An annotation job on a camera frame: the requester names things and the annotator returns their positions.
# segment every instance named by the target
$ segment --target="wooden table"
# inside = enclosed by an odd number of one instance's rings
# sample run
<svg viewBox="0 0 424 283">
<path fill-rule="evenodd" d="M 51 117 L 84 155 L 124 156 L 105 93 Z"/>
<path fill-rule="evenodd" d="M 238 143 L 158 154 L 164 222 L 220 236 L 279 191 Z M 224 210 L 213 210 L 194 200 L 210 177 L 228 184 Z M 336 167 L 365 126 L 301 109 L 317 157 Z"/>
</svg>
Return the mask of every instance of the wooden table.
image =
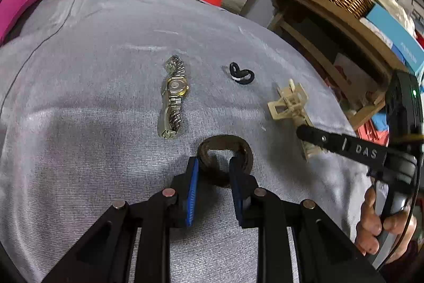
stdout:
<svg viewBox="0 0 424 283">
<path fill-rule="evenodd" d="M 328 76 L 338 85 L 345 94 L 352 109 L 356 114 L 349 118 L 354 130 L 363 125 L 374 114 L 385 105 L 384 94 L 387 90 L 393 70 L 399 69 L 408 71 L 405 65 L 396 57 L 371 30 L 364 26 L 351 13 L 340 8 L 329 0 L 293 0 L 298 6 L 305 7 L 325 19 L 334 26 L 335 30 L 342 32 L 347 40 L 350 40 L 359 48 L 364 60 L 372 64 L 379 74 L 379 90 L 375 92 L 366 104 L 363 98 L 355 90 L 355 85 L 349 85 L 342 74 L 334 67 L 332 62 L 317 48 L 307 40 L 298 30 L 285 21 L 286 8 L 279 9 L 268 29 L 275 31 L 280 27 L 295 39 L 311 56 L 322 66 Z"/>
</svg>

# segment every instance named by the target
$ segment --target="watch face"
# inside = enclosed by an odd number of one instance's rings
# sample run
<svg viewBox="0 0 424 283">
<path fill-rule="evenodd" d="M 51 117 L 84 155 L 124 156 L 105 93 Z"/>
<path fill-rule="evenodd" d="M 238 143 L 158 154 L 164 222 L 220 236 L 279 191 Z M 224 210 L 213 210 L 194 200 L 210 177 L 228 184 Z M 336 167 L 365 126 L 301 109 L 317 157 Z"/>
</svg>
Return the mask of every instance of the watch face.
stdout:
<svg viewBox="0 0 424 283">
<path fill-rule="evenodd" d="M 168 91 L 172 96 L 183 96 L 187 90 L 187 80 L 183 77 L 171 78 L 168 81 Z"/>
</svg>

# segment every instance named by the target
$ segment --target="brown bracelet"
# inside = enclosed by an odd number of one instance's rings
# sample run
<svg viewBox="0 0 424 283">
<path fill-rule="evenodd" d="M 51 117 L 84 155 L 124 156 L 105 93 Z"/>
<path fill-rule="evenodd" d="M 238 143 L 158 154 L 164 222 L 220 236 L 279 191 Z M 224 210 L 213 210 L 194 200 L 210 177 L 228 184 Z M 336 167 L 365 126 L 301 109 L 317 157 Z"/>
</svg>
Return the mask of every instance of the brown bracelet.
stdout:
<svg viewBox="0 0 424 283">
<path fill-rule="evenodd" d="M 201 176 L 210 184 L 229 187 L 230 176 L 220 170 L 216 158 L 208 156 L 209 150 L 231 150 L 236 155 L 241 155 L 244 158 L 242 170 L 249 174 L 253 167 L 253 153 L 249 144 L 240 137 L 231 134 L 220 134 L 206 138 L 200 145 L 197 151 L 199 158 L 199 170 Z"/>
</svg>

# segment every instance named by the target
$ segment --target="black rubber band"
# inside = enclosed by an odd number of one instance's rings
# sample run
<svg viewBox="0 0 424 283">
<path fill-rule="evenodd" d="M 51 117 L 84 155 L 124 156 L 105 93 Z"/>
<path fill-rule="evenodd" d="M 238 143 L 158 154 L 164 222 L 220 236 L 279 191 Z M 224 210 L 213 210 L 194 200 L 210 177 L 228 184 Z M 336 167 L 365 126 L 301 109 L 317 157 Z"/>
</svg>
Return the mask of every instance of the black rubber band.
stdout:
<svg viewBox="0 0 424 283">
<path fill-rule="evenodd" d="M 230 64 L 230 74 L 231 78 L 239 84 L 249 84 L 252 83 L 252 81 L 255 79 L 255 74 L 252 70 L 240 70 L 238 64 L 235 62 L 232 62 Z"/>
<path fill-rule="evenodd" d="M 208 156 L 209 150 L 231 150 L 243 160 L 243 172 L 249 174 L 252 171 L 252 149 L 243 138 L 230 134 L 209 137 L 199 145 L 197 155 L 199 158 L 199 170 L 201 175 L 212 185 L 229 187 L 230 176 L 228 173 L 220 170 L 215 157 L 211 158 Z"/>
</svg>

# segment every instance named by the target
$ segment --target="blue cloth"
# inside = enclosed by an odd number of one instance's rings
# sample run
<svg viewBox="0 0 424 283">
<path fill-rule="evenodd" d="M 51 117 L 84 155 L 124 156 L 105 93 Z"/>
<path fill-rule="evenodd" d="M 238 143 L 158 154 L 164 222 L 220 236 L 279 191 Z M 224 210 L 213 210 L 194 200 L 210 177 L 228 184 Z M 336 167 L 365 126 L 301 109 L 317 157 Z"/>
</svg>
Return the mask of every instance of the blue cloth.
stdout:
<svg viewBox="0 0 424 283">
<path fill-rule="evenodd" d="M 371 120 L 377 131 L 386 131 L 389 129 L 385 113 L 376 113 L 371 117 Z"/>
</svg>

